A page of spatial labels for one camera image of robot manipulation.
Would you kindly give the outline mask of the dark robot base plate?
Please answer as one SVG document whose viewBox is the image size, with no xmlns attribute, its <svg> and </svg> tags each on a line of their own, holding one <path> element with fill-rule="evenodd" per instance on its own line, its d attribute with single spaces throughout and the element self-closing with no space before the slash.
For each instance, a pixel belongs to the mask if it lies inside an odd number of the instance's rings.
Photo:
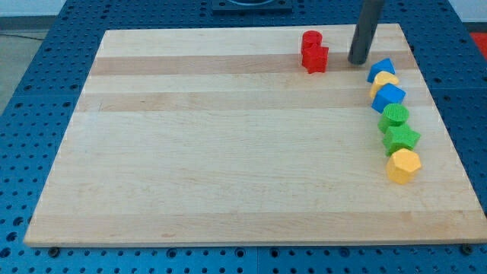
<svg viewBox="0 0 487 274">
<path fill-rule="evenodd" d="M 292 11 L 293 0 L 210 0 L 214 14 L 261 12 L 261 11 Z"/>
</svg>

